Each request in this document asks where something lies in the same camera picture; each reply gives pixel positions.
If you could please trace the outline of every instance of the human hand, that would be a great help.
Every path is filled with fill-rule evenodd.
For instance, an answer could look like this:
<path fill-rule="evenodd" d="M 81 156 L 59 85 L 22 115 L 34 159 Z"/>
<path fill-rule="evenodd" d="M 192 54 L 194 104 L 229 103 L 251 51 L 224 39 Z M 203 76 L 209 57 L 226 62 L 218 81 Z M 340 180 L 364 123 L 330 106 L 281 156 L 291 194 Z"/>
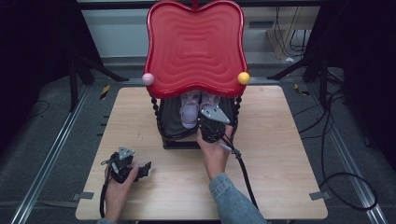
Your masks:
<path fill-rule="evenodd" d="M 208 143 L 202 138 L 201 130 L 198 129 L 197 132 L 197 143 L 200 146 L 203 156 L 204 165 L 206 168 L 207 175 L 209 179 L 212 179 L 216 175 L 225 172 L 225 166 L 227 164 L 230 151 L 225 150 L 218 142 Z M 225 126 L 225 135 L 228 138 L 231 137 L 233 133 L 233 127 Z"/>
<path fill-rule="evenodd" d="M 119 221 L 122 210 L 125 207 L 126 201 L 128 200 L 129 190 L 134 183 L 134 179 L 136 178 L 138 171 L 139 166 L 136 165 L 122 184 L 114 179 L 109 181 L 105 197 L 106 219 L 116 223 Z M 107 176 L 107 172 L 108 166 L 105 171 L 105 178 Z"/>

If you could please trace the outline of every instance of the sleeve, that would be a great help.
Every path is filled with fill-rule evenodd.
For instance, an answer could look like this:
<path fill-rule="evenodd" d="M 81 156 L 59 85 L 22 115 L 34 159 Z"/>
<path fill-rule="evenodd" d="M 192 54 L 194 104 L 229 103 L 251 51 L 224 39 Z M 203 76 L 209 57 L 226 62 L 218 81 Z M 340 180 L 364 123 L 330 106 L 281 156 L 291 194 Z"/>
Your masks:
<path fill-rule="evenodd" d="M 218 206 L 222 224 L 267 223 L 260 211 L 233 185 L 226 174 L 215 176 L 209 183 L 209 189 Z"/>
<path fill-rule="evenodd" d="M 117 224 L 117 223 L 115 223 L 115 222 L 113 222 L 113 221 L 110 221 L 110 220 L 108 220 L 108 219 L 105 219 L 105 218 L 100 218 L 100 219 L 96 222 L 96 224 Z"/>

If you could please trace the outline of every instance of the red tray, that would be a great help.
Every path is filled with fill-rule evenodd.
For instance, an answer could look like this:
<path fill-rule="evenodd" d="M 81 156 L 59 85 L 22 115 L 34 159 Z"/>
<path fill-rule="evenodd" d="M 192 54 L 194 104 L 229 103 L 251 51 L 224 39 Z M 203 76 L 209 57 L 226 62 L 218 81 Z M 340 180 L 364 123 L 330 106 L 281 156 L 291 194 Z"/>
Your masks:
<path fill-rule="evenodd" d="M 145 73 L 154 81 L 150 96 L 176 97 L 186 91 L 208 91 L 221 97 L 243 94 L 238 75 L 248 67 L 242 49 L 244 15 L 232 1 L 203 7 L 161 1 L 148 12 L 149 49 Z"/>

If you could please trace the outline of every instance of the wooden table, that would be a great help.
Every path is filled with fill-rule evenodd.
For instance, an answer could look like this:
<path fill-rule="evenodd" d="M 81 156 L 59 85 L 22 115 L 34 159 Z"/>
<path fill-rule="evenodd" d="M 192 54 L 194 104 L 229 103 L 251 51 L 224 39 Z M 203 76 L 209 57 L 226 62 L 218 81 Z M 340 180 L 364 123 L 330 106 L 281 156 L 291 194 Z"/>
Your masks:
<path fill-rule="evenodd" d="M 318 184 L 306 157 L 289 106 L 278 86 L 248 86 L 242 97 L 234 145 L 242 153 L 260 211 L 267 219 L 321 219 L 323 200 L 311 201 Z M 218 219 L 208 190 L 200 149 L 163 149 L 154 110 L 145 88 L 121 89 L 93 161 L 76 217 L 97 219 L 105 166 L 119 146 L 136 151 L 140 165 L 152 161 L 149 176 L 134 183 L 122 219 Z M 230 157 L 226 173 L 248 197 L 238 161 Z"/>

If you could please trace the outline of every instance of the shoe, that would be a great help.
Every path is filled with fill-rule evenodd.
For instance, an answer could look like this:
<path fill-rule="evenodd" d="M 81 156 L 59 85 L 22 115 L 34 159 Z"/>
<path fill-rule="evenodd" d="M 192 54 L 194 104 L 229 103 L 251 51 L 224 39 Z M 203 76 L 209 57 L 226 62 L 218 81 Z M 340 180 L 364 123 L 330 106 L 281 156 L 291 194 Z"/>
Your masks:
<path fill-rule="evenodd" d="M 187 129 L 191 129 L 197 124 L 200 95 L 200 91 L 189 91 L 180 96 L 181 123 Z"/>
<path fill-rule="evenodd" d="M 200 110 L 214 109 L 219 107 L 220 97 L 207 92 L 202 92 L 202 102 Z"/>

